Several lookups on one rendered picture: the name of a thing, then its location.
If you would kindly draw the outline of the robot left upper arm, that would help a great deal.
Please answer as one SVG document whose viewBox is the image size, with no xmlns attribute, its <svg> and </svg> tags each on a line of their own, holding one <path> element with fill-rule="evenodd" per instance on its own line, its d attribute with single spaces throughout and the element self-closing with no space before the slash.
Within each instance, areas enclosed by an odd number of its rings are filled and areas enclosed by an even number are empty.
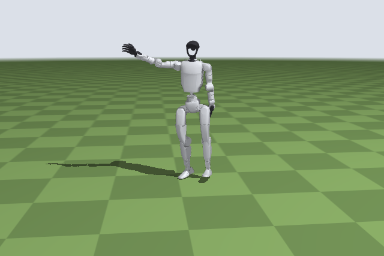
<svg viewBox="0 0 384 256">
<path fill-rule="evenodd" d="M 208 64 L 208 63 L 202 63 L 202 68 L 206 72 L 205 73 L 205 79 L 206 79 L 205 89 L 206 89 L 206 91 L 213 91 L 212 66 L 211 66 L 211 64 Z"/>
</svg>

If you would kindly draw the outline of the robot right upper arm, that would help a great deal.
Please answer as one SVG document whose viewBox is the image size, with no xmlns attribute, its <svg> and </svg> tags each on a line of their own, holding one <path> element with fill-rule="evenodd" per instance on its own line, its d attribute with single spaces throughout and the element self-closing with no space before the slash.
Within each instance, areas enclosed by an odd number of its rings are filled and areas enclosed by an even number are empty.
<svg viewBox="0 0 384 256">
<path fill-rule="evenodd" d="M 161 59 L 155 60 L 155 66 L 158 68 L 173 68 L 176 71 L 181 70 L 181 62 L 182 61 L 166 61 L 162 62 Z"/>
</svg>

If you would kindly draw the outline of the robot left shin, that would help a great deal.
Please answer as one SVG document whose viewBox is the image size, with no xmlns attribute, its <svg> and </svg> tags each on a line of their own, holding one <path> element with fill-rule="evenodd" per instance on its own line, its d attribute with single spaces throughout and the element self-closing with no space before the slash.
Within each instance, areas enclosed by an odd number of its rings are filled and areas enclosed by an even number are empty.
<svg viewBox="0 0 384 256">
<path fill-rule="evenodd" d="M 206 170 L 207 169 L 210 170 L 211 154 L 212 154 L 211 137 L 209 137 L 209 143 L 208 142 L 203 143 L 203 157 L 205 159 Z"/>
</svg>

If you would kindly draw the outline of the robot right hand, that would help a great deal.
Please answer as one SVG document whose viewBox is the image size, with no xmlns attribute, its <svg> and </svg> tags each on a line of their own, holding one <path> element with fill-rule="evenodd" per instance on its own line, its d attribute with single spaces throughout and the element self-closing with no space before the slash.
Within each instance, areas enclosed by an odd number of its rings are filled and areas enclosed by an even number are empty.
<svg viewBox="0 0 384 256">
<path fill-rule="evenodd" d="M 128 45 L 129 44 L 129 45 Z M 126 48 L 122 48 L 122 49 L 125 49 L 125 50 L 123 50 L 122 52 L 127 52 L 127 53 L 129 53 L 129 54 L 131 54 L 131 55 L 134 55 L 134 57 L 136 57 L 136 55 L 137 55 L 137 53 L 139 54 L 139 55 L 142 55 L 139 51 L 136 51 L 136 49 L 134 48 L 134 46 L 132 45 L 132 44 L 130 44 L 130 43 L 128 43 L 128 44 L 124 44 L 122 47 L 126 47 Z"/>
</svg>

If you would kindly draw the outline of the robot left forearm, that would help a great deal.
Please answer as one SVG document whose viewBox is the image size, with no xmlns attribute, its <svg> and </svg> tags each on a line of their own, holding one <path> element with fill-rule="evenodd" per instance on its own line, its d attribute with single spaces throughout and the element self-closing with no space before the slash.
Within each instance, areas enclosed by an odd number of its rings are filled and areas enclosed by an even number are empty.
<svg viewBox="0 0 384 256">
<path fill-rule="evenodd" d="M 212 84 L 213 85 L 213 84 Z M 207 92 L 208 95 L 208 103 L 209 103 L 209 108 L 210 106 L 214 106 L 215 109 L 215 98 L 214 98 L 214 85 L 213 85 L 213 91 Z"/>
</svg>

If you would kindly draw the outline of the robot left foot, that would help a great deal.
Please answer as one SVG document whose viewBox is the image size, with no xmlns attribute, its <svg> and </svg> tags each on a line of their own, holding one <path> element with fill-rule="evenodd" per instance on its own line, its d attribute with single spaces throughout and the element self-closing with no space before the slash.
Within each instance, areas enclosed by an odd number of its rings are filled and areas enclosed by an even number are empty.
<svg viewBox="0 0 384 256">
<path fill-rule="evenodd" d="M 210 177 L 212 175 L 211 169 L 205 170 L 205 172 L 202 174 L 202 177 Z"/>
</svg>

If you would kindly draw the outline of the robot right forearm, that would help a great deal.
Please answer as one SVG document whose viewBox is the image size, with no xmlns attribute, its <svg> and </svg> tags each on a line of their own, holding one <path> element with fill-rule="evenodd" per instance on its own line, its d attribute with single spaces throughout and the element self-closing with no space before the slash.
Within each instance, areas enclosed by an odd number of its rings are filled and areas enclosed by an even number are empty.
<svg viewBox="0 0 384 256">
<path fill-rule="evenodd" d="M 146 61 L 146 62 L 148 62 L 151 65 L 155 64 L 155 60 L 157 59 L 157 58 L 152 58 L 150 56 L 147 56 L 146 54 L 139 55 L 138 53 L 136 55 L 136 58 L 140 59 L 142 61 Z"/>
</svg>

